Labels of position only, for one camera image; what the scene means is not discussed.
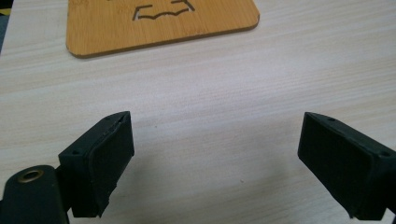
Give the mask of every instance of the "light wood grain surface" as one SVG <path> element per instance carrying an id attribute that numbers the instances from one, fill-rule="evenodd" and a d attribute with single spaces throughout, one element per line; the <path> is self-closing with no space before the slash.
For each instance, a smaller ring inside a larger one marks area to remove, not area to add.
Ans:
<path id="1" fill-rule="evenodd" d="M 360 223 L 297 147 L 312 111 L 396 148 L 396 2 L 255 3 L 246 33 L 81 60 L 65 47 L 66 0 L 16 0 L 0 56 L 0 190 L 130 110 L 135 156 L 109 207 L 71 223 Z"/>

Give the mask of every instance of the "black plastic part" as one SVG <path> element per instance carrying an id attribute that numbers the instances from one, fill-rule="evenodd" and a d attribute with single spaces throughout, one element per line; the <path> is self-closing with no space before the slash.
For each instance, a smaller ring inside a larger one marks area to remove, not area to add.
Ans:
<path id="1" fill-rule="evenodd" d="M 0 223 L 69 223 L 53 167 L 31 167 L 16 173 L 7 181 Z"/>
<path id="2" fill-rule="evenodd" d="M 111 192 L 134 155 L 128 111 L 110 115 L 59 154 L 74 217 L 101 216 Z"/>
<path id="3" fill-rule="evenodd" d="M 12 8 L 13 0 L 2 0 L 0 2 L 0 8 Z"/>
<path id="4" fill-rule="evenodd" d="M 305 113 L 298 156 L 351 217 L 380 220 L 395 204 L 396 152 L 339 120 Z"/>

